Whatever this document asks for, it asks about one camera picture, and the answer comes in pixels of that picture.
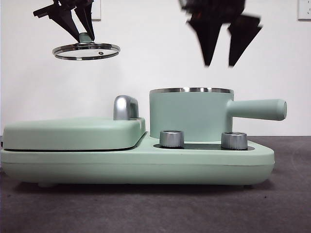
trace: silver handle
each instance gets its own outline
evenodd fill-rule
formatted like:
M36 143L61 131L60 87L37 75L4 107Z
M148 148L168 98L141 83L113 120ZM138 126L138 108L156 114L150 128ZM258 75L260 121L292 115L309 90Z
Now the silver handle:
M130 96L117 96L113 107L114 120L129 120L130 118L138 118L138 102Z

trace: kitchen appliance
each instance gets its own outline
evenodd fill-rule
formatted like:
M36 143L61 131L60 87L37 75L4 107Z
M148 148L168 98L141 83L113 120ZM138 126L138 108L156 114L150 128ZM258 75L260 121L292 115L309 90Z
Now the kitchen appliance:
M283 100L233 101L221 88L150 92L151 132L138 102L118 96L114 116L18 122L3 134L1 166L17 180L56 183L249 185L274 167L270 148L232 132L232 117L283 120Z

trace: mint green pot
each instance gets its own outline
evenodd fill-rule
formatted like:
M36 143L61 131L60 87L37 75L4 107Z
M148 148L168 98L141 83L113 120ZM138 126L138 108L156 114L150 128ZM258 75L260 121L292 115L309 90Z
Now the mint green pot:
M232 118L283 120L283 100L233 101L234 93L222 88L167 88L150 91L150 136L162 130L184 131L185 141L220 141L232 131Z

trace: gray carpet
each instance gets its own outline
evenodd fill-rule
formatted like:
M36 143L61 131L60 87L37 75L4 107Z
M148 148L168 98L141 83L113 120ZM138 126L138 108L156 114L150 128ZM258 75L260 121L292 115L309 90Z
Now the gray carpet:
M1 173L2 233L310 233L311 137L249 137L275 150L253 186L59 185Z

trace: stainless steel rim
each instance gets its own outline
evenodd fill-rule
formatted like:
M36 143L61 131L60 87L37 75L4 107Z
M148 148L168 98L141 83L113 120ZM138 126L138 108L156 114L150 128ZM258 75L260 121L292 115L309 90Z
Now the stainless steel rim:
M180 87L180 88L162 88L151 90L150 94L154 93L169 93L169 92L216 92L233 94L233 90L213 87Z
M75 50L113 50L115 51L112 54L108 55L101 55L101 56L90 56L90 57L73 57L73 56L61 56L60 53L68 52L68 51L75 51ZM52 50L52 53L55 57L63 60L75 60L75 61L82 61L82 60L97 60L97 59L104 59L109 57L114 57L118 55L120 52L120 47L117 45L112 44L103 44L103 43L77 43L73 45L65 45L60 46Z

